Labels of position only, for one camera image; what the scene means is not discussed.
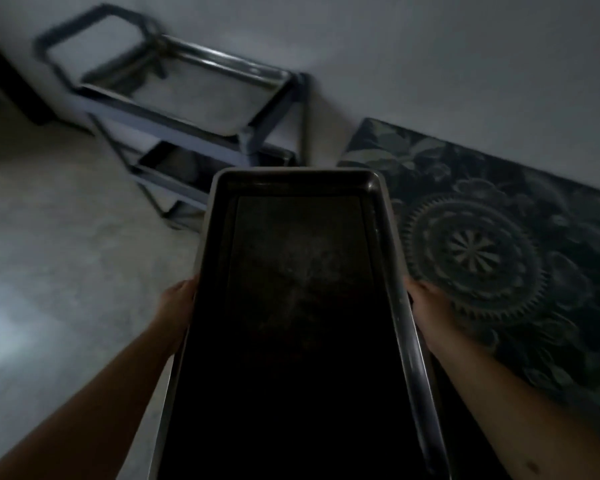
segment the person's right arm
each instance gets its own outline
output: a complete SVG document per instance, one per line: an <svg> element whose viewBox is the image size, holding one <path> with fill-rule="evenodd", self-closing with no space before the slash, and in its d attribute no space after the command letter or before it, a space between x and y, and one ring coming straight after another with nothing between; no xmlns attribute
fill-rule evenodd
<svg viewBox="0 0 600 480"><path fill-rule="evenodd" d="M600 480L600 438L467 337L448 298L430 283L405 281L413 314L437 357L514 480Z"/></svg>

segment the patterned tablecloth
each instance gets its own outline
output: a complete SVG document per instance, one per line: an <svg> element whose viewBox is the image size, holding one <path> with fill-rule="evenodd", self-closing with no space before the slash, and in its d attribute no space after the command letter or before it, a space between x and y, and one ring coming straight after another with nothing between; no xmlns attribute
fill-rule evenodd
<svg viewBox="0 0 600 480"><path fill-rule="evenodd" d="M371 119L338 165L384 174L409 272L600 431L600 191Z"/></svg>

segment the person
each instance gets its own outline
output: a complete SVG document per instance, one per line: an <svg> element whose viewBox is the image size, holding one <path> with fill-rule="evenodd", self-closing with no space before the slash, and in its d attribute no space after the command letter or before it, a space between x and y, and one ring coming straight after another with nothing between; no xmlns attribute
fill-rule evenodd
<svg viewBox="0 0 600 480"><path fill-rule="evenodd" d="M413 314L514 480L600 480L600 438L499 364L456 326L437 287L405 278ZM114 479L168 357L192 316L198 278L160 297L147 329L0 459L0 480Z"/></svg>

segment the white wall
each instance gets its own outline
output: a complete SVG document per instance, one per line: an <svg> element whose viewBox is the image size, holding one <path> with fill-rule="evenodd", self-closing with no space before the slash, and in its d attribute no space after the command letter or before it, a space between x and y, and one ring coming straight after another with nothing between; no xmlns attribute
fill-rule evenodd
<svg viewBox="0 0 600 480"><path fill-rule="evenodd" d="M0 0L0 48L65 118L31 39L98 1ZM314 164L373 116L600 187L600 0L106 1L311 73Z"/></svg>

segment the metal tray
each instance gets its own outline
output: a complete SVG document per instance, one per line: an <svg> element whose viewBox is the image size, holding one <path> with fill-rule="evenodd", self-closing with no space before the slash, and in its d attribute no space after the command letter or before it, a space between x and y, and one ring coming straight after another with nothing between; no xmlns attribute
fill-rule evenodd
<svg viewBox="0 0 600 480"><path fill-rule="evenodd" d="M291 79L291 72L161 34L85 74L81 85L236 136Z"/></svg>
<svg viewBox="0 0 600 480"><path fill-rule="evenodd" d="M226 169L209 209L150 478L300 463L449 478L382 176Z"/></svg>

